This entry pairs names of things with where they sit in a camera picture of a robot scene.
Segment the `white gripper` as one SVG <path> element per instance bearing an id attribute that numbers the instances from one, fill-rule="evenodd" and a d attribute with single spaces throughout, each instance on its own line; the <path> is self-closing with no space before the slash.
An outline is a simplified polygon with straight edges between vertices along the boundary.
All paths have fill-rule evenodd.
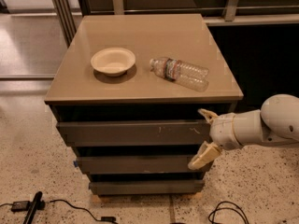
<path id="1" fill-rule="evenodd" d="M 241 149 L 241 144 L 237 141 L 234 131 L 235 113 L 218 116 L 215 112 L 200 108 L 198 113 L 203 116 L 210 125 L 209 135 L 212 143 L 204 141 L 197 154 L 189 161 L 188 168 L 199 170 L 205 165 L 217 159 L 222 149 Z"/>

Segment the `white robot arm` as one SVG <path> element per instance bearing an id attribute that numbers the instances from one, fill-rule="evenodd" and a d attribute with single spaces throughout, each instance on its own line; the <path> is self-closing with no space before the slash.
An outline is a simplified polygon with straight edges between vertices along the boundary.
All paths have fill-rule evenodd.
<path id="1" fill-rule="evenodd" d="M 266 99 L 260 109 L 244 113 L 216 113 L 199 109 L 210 125 L 211 142 L 204 141 L 188 163 L 191 170 L 199 170 L 217 159 L 223 150 L 244 146 L 298 147 L 299 98 L 277 94 Z"/>

